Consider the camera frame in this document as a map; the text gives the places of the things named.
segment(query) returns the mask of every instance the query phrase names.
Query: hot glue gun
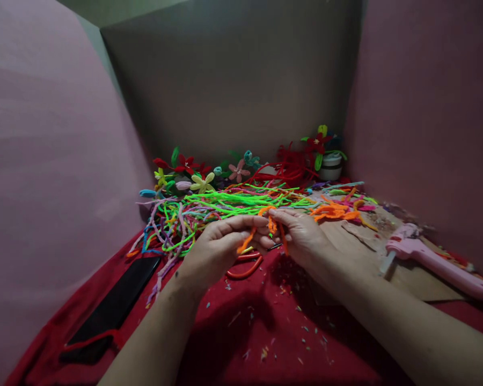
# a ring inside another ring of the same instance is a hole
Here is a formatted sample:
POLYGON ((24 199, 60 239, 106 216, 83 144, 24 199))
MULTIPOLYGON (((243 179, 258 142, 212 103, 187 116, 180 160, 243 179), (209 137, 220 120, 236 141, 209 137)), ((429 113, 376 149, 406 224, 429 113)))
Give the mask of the hot glue gun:
POLYGON ((388 255, 379 268, 380 274, 386 275, 395 257, 402 260, 413 258, 467 295, 483 300, 483 280, 434 253, 419 237, 419 229, 414 224, 398 228, 386 243, 388 255))

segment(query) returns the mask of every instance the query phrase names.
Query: pink pipe cleaner flower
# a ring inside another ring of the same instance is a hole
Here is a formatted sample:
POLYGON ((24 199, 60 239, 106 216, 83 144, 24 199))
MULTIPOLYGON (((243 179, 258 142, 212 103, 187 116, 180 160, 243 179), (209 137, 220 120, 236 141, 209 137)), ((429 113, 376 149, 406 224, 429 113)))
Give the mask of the pink pipe cleaner flower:
POLYGON ((232 171, 231 175, 229 176, 229 180, 236 179, 236 182, 240 183, 242 181, 242 175, 251 175, 251 172, 249 172, 248 170, 243 170, 244 165, 245 160, 243 158, 240 159, 238 167, 235 167, 234 165, 229 165, 229 169, 231 169, 232 171))

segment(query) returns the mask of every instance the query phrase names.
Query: white pot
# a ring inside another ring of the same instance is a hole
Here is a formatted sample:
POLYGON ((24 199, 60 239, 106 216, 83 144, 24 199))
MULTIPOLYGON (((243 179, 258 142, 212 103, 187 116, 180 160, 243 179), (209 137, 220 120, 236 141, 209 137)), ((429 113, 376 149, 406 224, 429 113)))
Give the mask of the white pot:
POLYGON ((338 153, 326 154, 322 158, 322 166, 318 176, 324 181, 336 181, 342 173, 342 156, 338 153))

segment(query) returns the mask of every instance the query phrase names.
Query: red cloth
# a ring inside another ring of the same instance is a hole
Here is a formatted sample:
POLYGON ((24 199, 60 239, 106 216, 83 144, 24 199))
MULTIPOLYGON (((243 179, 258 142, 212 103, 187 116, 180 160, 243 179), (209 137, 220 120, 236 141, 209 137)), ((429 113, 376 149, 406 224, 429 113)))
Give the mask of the red cloth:
MULTIPOLYGON (((59 363, 58 356, 63 344, 127 269, 124 256, 131 243, 93 275, 40 331, 6 385, 98 382, 114 359, 112 349, 94 366, 59 363)), ((232 270, 244 271, 250 264, 232 270)), ((229 280, 232 290, 220 281, 208 291, 199 306, 178 384, 411 384, 348 311, 341 306, 314 304, 304 273, 293 262, 272 251, 261 267, 247 280, 229 280), (293 294, 281 294, 282 284, 293 294), (229 326, 238 312, 241 314, 229 326), (326 345, 321 343, 323 337, 326 345), (268 357, 262 362, 265 346, 269 348, 268 357), (242 355, 249 349, 248 359, 244 360, 242 355)), ((124 340, 146 314, 147 296, 156 280, 154 275, 120 329, 124 340)), ((483 310, 465 302, 435 307, 483 332, 483 310)))

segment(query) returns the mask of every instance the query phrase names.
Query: red pipe cleaner flower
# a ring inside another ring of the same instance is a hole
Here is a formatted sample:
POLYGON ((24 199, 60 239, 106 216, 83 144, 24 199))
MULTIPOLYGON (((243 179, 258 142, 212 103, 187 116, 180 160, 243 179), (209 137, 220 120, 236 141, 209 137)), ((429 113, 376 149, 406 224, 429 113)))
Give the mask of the red pipe cleaner flower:
POLYGON ((203 180, 206 179, 206 176, 209 174, 210 171, 211 171, 211 166, 206 166, 205 162, 200 164, 199 173, 202 175, 203 180))
POLYGON ((318 133, 315 138, 308 138, 308 140, 306 141, 308 146, 306 147, 306 149, 304 149, 304 151, 306 153, 311 153, 315 150, 319 154, 324 154, 324 152, 326 151, 324 149, 324 144, 331 139, 333 139, 332 136, 323 137, 322 133, 318 133))
POLYGON ((182 154, 179 155, 179 162, 181 163, 181 166, 178 166, 174 169, 176 173, 182 173, 186 171, 191 175, 194 175, 195 171, 193 170, 193 168, 199 167, 199 164, 193 163, 193 157, 189 157, 188 159, 186 159, 186 157, 184 157, 184 155, 182 154))
POLYGON ((163 161, 161 158, 156 158, 152 162, 156 164, 157 167, 160 167, 161 169, 171 169, 171 167, 168 166, 168 164, 165 161, 163 161))

